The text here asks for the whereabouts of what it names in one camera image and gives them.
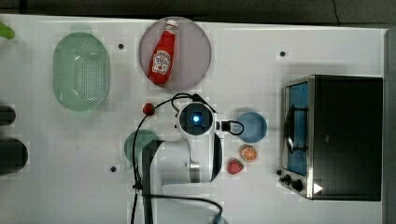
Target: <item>green basket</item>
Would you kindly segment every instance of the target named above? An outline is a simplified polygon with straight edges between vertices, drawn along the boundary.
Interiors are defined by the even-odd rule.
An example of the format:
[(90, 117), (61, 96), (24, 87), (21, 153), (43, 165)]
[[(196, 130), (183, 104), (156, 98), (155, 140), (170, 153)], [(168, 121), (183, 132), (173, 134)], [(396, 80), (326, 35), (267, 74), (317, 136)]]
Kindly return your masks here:
[(99, 106), (109, 89), (109, 74), (107, 51), (93, 35), (68, 35), (53, 53), (52, 88), (67, 109), (86, 111)]

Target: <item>tabletop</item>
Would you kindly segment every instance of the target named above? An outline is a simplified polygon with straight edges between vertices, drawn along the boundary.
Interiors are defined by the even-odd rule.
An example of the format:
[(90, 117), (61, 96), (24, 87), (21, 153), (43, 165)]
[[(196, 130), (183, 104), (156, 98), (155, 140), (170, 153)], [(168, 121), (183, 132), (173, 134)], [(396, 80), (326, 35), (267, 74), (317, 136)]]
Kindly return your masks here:
[[(0, 105), (17, 119), (0, 134), (20, 139), (29, 151), (18, 173), (0, 176), (0, 223), (129, 223), (133, 172), (123, 145), (143, 118), (146, 102), (176, 92), (152, 84), (139, 60), (140, 38), (155, 21), (0, 15), (16, 32), (0, 39)], [(90, 112), (71, 112), (55, 99), (52, 56), (74, 24), (90, 25), (110, 57), (110, 89)], [(228, 223), (381, 223), (381, 202), (309, 201), (283, 188), (281, 92), (295, 78), (313, 74), (384, 76), (382, 29), (198, 22), (212, 58), (199, 93), (229, 119), (248, 111), (263, 115), (265, 137), (253, 146), (259, 158), (238, 175), (222, 167), (212, 183), (164, 187), (164, 193), (200, 195), (224, 208)], [(144, 124), (164, 140), (177, 140), (174, 110), (166, 105)], [(223, 163), (244, 144), (226, 135)], [(117, 172), (110, 172), (111, 166)], [(136, 223), (141, 217), (138, 205)]]

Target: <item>green object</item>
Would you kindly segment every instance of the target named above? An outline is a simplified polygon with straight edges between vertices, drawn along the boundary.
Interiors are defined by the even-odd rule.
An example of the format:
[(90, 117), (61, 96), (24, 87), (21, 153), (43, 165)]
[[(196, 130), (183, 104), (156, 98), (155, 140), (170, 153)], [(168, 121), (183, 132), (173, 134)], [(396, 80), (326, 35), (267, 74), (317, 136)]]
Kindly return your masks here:
[[(132, 146), (134, 145), (134, 133), (131, 133), (129, 137), (125, 141), (124, 145), (124, 153), (129, 162), (132, 162)], [(143, 147), (145, 147), (152, 140), (159, 140), (160, 138), (157, 134), (149, 131), (149, 130), (139, 130), (139, 133), (136, 137), (136, 145), (134, 146), (134, 162), (137, 164), (139, 161), (139, 154), (142, 151)]]
[(12, 39), (15, 37), (15, 32), (11, 30), (11, 28), (0, 22), (0, 36), (6, 39)]
[(109, 74), (107, 50), (93, 35), (68, 35), (53, 53), (53, 92), (70, 110), (87, 111), (99, 106), (109, 89)]

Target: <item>black cylinder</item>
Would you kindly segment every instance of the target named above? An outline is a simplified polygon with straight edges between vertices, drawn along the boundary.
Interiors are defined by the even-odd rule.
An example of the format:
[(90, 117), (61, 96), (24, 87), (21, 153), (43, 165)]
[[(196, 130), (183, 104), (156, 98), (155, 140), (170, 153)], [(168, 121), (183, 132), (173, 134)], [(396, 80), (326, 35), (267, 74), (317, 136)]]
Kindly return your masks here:
[(21, 170), (28, 158), (26, 146), (17, 139), (0, 139), (0, 175)]
[(0, 126), (11, 124), (16, 117), (15, 110), (12, 107), (0, 105)]

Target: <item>green cup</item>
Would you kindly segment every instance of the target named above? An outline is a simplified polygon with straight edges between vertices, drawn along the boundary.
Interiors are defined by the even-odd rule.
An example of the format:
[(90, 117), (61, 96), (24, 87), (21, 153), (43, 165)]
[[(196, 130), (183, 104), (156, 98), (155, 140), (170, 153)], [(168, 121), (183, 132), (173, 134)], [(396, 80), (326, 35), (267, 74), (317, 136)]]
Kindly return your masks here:
[[(134, 133), (131, 133), (129, 137), (126, 139), (124, 144), (124, 153), (126, 158), (130, 163), (132, 163), (133, 155), (132, 155), (132, 147), (134, 145)], [(143, 147), (145, 147), (152, 140), (159, 140), (160, 138), (157, 134), (153, 133), (149, 130), (140, 130), (136, 137), (136, 145), (134, 146), (134, 162), (137, 164), (139, 161), (139, 154), (142, 151)]]

